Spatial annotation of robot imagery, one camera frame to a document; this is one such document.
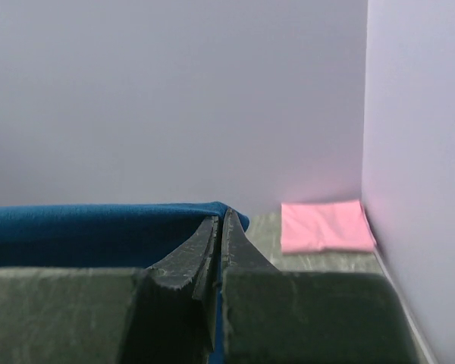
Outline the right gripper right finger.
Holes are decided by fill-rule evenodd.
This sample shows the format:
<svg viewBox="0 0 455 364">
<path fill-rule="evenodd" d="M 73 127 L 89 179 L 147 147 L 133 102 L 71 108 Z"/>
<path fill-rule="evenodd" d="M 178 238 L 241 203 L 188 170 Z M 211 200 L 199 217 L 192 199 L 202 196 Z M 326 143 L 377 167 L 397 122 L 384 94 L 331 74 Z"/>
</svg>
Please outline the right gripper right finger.
<svg viewBox="0 0 455 364">
<path fill-rule="evenodd" d="M 221 242 L 226 363 L 417 363 L 399 297 L 383 275 L 282 271 L 234 210 Z"/>
</svg>

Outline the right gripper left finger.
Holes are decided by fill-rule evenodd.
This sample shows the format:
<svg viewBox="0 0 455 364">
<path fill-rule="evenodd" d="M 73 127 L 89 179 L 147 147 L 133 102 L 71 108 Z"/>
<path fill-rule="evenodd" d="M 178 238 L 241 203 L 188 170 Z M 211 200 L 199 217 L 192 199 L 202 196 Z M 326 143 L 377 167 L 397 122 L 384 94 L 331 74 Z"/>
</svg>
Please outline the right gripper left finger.
<svg viewBox="0 0 455 364">
<path fill-rule="evenodd" d="M 219 220 L 148 268 L 0 268 L 0 363 L 206 363 Z"/>
</svg>

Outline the blue t shirt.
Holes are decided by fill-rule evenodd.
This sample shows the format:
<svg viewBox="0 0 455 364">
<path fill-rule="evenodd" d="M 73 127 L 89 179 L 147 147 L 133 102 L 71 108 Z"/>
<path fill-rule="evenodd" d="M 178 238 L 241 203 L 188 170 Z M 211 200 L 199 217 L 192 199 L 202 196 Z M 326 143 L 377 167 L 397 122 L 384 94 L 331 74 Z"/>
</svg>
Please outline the blue t shirt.
<svg viewBox="0 0 455 364">
<path fill-rule="evenodd" d="M 160 205 L 0 207 L 0 268 L 148 268 L 177 249 L 208 217 L 219 220 L 215 349 L 221 363 L 221 237 L 234 210 L 220 202 Z M 244 230 L 249 220 L 239 214 Z"/>
</svg>

